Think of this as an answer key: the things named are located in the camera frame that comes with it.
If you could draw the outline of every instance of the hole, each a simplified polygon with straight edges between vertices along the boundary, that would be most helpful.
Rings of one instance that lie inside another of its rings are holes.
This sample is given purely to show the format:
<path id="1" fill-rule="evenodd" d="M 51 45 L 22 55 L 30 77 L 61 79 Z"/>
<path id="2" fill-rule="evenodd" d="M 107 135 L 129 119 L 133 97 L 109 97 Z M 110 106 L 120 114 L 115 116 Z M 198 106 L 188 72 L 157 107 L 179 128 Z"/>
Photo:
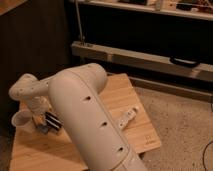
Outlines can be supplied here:
<path id="1" fill-rule="evenodd" d="M 89 101 L 89 100 L 91 100 L 90 96 L 87 96 L 87 97 L 84 98 L 84 101 Z"/>
<path id="2" fill-rule="evenodd" d="M 101 124 L 101 128 L 106 127 L 106 126 L 107 126 L 107 122 L 103 122 L 103 123 Z"/>
<path id="3" fill-rule="evenodd" d="M 122 152 L 123 152 L 123 150 L 124 150 L 124 148 L 123 148 L 123 147 L 121 147 L 121 148 L 119 148 L 119 149 L 118 149 L 117 153 L 122 153 Z"/>

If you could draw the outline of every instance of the wooden tabletop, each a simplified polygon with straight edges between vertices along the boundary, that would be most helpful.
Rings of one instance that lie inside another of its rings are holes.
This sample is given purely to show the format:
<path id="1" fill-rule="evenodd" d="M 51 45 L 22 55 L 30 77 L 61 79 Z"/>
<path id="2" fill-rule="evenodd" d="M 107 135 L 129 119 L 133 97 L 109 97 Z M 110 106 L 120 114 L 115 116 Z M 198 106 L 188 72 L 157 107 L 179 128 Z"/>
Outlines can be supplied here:
<path id="1" fill-rule="evenodd" d="M 27 0 L 0 0 L 0 15 L 16 8 Z"/>
<path id="2" fill-rule="evenodd" d="M 131 107 L 139 107 L 136 118 L 123 131 L 137 153 L 161 146 L 161 141 L 126 74 L 109 76 L 100 97 L 114 119 Z M 44 135 L 16 130 L 11 171 L 85 169 L 87 166 L 64 130 L 58 136 L 51 132 Z"/>

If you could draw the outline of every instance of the dark background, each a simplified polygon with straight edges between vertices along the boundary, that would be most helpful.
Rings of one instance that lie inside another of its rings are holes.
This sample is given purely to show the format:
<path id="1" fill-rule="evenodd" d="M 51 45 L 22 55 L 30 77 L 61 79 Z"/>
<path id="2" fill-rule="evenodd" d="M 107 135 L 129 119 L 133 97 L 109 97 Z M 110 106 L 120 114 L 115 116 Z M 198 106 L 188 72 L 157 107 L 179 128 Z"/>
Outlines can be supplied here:
<path id="1" fill-rule="evenodd" d="M 30 0 L 0 16 L 0 134 L 13 132 L 18 103 L 8 96 L 23 74 L 39 79 L 72 65 L 63 0 Z"/>
<path id="2" fill-rule="evenodd" d="M 18 103 L 8 90 L 23 73 L 41 79 L 76 64 L 69 48 L 79 36 L 76 13 L 68 0 L 65 9 L 63 0 L 30 0 L 0 16 L 0 134 L 13 132 Z M 212 21 L 89 5 L 80 12 L 86 42 L 213 64 Z"/>

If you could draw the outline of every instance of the small object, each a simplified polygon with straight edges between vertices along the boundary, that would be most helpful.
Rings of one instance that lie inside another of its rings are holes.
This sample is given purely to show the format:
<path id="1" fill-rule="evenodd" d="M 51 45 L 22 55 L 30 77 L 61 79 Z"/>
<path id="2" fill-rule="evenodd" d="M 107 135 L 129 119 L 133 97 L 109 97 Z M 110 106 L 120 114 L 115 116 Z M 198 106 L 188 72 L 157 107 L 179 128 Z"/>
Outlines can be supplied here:
<path id="1" fill-rule="evenodd" d="M 45 116 L 46 116 L 45 119 L 46 119 L 47 126 L 49 126 L 50 128 L 53 128 L 57 132 L 60 131 L 60 129 L 62 128 L 62 125 L 59 119 L 53 114 L 51 114 L 50 112 L 45 112 Z"/>
<path id="2" fill-rule="evenodd" d="M 128 123 L 136 117 L 138 110 L 139 107 L 135 106 L 124 112 L 123 115 L 117 120 L 118 127 L 123 130 L 128 125 Z"/>
<path id="3" fill-rule="evenodd" d="M 16 112 L 11 120 L 11 123 L 16 129 L 20 129 L 27 133 L 33 133 L 36 130 L 32 119 L 33 113 L 28 109 L 22 109 Z"/>

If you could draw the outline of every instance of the wooden table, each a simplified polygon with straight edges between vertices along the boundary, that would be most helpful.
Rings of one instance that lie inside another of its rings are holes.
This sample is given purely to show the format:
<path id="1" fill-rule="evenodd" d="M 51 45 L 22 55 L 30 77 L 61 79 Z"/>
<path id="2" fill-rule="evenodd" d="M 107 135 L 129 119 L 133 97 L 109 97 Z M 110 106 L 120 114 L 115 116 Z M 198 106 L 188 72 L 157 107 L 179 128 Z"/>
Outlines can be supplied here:
<path id="1" fill-rule="evenodd" d="M 119 74 L 108 78 L 107 86 L 100 97 L 114 119 L 131 107 L 139 106 L 136 118 L 123 131 L 135 151 L 143 153 L 160 147 L 161 141 L 127 75 Z M 85 169 L 87 166 L 64 130 L 59 136 L 51 132 L 44 135 L 39 132 L 27 134 L 16 130 L 11 171 Z"/>
<path id="2" fill-rule="evenodd" d="M 0 0 L 0 15 L 16 8 L 27 0 Z"/>

